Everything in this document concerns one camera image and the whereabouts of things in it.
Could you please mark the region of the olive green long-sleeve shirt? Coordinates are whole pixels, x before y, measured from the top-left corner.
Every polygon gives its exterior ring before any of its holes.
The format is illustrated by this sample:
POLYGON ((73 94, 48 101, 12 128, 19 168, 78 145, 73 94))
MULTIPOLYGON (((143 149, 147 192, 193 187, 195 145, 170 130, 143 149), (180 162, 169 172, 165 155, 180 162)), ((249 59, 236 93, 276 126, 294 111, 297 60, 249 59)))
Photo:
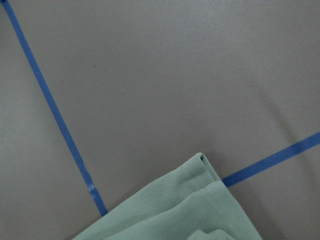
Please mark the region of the olive green long-sleeve shirt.
POLYGON ((79 240, 259 240, 203 153, 149 183, 81 232, 79 240))

